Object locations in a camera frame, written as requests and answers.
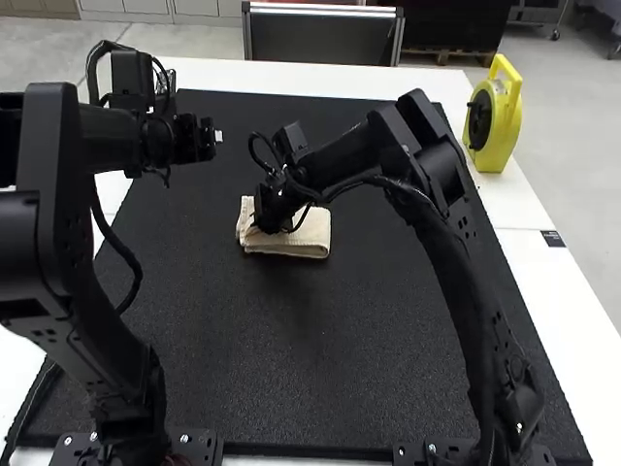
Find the gray floor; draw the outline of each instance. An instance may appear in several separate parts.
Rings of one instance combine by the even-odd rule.
[[[606,41],[589,30],[566,27],[556,43],[545,32],[510,30],[501,44],[524,78],[515,156],[621,331],[621,63],[604,60]],[[241,29],[0,17],[0,89],[81,83],[102,38],[156,55],[243,58]],[[485,77],[470,61],[453,64],[473,83]]]

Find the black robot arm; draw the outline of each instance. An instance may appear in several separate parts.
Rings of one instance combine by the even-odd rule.
[[[478,240],[467,167],[425,94],[417,89],[370,112],[319,150],[308,150],[297,124],[282,128],[270,148],[278,167],[267,167],[267,180],[255,192],[255,223],[268,233],[290,231],[293,214],[304,205],[330,202],[360,184],[385,191],[426,250],[457,330],[481,429],[466,460],[522,464],[529,457],[543,397],[501,303],[472,260]]]
[[[155,94],[150,55],[102,44],[112,52],[110,108],[80,104],[67,83],[0,94],[0,183],[15,186],[0,192],[0,322],[90,393],[102,464],[153,465],[169,446],[164,375],[95,276],[93,175],[209,160],[221,134],[208,118],[177,115],[174,74]]]

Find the towel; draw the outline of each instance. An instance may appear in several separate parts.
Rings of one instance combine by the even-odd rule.
[[[304,209],[293,217],[296,225]],[[242,196],[240,217],[235,227],[235,237],[245,252],[293,255],[312,259],[325,259],[330,253],[330,211],[322,207],[311,207],[302,226],[293,233],[268,235],[254,222],[254,198]]]

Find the black rubber mat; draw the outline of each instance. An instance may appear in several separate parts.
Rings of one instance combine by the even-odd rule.
[[[125,320],[160,356],[170,425],[212,427],[234,442],[339,448],[475,437],[439,285],[413,231],[380,191],[356,189],[333,204],[326,261],[245,255],[234,238],[240,197],[263,177],[247,152],[250,131],[272,134],[299,119],[318,145],[377,102],[183,91],[179,103],[181,111],[212,116],[225,144],[214,161],[175,169],[170,189],[155,177],[134,182],[114,221],[146,272]],[[493,229],[472,198],[486,245],[476,260],[487,264],[545,390],[538,442],[561,464],[590,464]],[[127,267],[104,245],[96,268],[117,302],[130,284]],[[90,430],[86,401],[64,378],[25,440]]]

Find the bracket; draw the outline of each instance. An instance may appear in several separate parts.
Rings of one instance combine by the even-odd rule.
[[[420,444],[397,444],[393,447],[393,466],[441,466],[462,464],[471,450],[472,439],[432,438]],[[556,466],[548,447],[533,445],[533,453],[524,466]]]
[[[224,442],[213,430],[175,427],[169,429],[168,433],[171,437],[169,456],[175,458],[175,455],[179,455],[179,464],[187,464],[189,461],[192,466],[221,466]],[[49,466],[100,465],[100,450],[101,444],[96,432],[68,433],[58,439]]]

